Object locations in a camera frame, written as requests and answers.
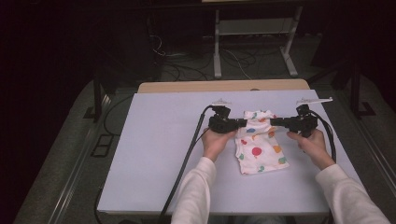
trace orange dot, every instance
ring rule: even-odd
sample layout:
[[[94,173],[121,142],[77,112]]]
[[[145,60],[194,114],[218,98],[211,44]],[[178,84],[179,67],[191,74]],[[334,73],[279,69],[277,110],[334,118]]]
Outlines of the orange dot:
[[[276,153],[279,153],[280,151],[282,151],[282,148],[280,146],[273,146],[273,148]]]

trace hand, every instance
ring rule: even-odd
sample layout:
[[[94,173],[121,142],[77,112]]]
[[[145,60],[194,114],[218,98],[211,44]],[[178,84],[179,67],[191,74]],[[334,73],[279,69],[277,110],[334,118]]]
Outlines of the hand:
[[[204,157],[209,158],[213,162],[216,161],[218,155],[224,150],[227,141],[234,137],[236,131],[230,133],[215,133],[210,129],[204,130],[202,142],[204,143]]]
[[[320,130],[315,129],[312,131],[311,136],[307,138],[292,132],[288,132],[287,135],[289,138],[297,141],[298,147],[311,157],[311,161],[320,170],[324,170],[325,168],[335,164],[332,157],[326,151],[323,132]]]

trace person's left hand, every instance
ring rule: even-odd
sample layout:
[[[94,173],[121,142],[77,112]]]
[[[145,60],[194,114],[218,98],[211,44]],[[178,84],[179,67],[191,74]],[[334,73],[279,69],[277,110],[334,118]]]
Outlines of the person's left hand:
[[[218,155],[224,150],[227,141],[236,135],[236,131],[230,133],[215,133],[210,129],[204,129],[202,142],[204,143],[204,157],[216,161]]]

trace white cloth with colorful dots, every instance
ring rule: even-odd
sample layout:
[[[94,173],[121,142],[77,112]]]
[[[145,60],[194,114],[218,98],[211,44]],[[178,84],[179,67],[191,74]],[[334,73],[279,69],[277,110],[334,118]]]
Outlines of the white cloth with colorful dots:
[[[289,166],[282,148],[275,139],[275,127],[270,119],[276,118],[271,111],[245,111],[247,126],[240,128],[235,136],[236,158],[242,175],[254,175],[283,169]]]

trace white metal leg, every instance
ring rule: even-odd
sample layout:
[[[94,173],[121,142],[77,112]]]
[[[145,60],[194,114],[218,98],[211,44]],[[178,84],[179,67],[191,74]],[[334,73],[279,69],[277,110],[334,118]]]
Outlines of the white metal leg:
[[[215,78],[221,78],[221,64],[219,55],[219,11],[216,10],[216,25],[215,25],[215,53],[213,55],[213,65],[215,67]]]
[[[297,30],[298,22],[300,20],[300,16],[301,16],[301,12],[302,11],[303,11],[302,7],[297,7],[296,12],[295,12],[294,17],[293,17],[293,21],[292,21],[291,26],[290,26],[288,42],[286,43],[285,48],[283,48],[283,47],[280,48],[280,52],[282,53],[283,60],[285,60],[286,66],[289,69],[289,74],[290,74],[291,77],[297,77],[298,76],[297,70],[294,67],[294,63],[291,60],[291,57],[289,55],[289,51],[290,51],[291,43],[293,42],[294,35],[296,33],[296,30]]]

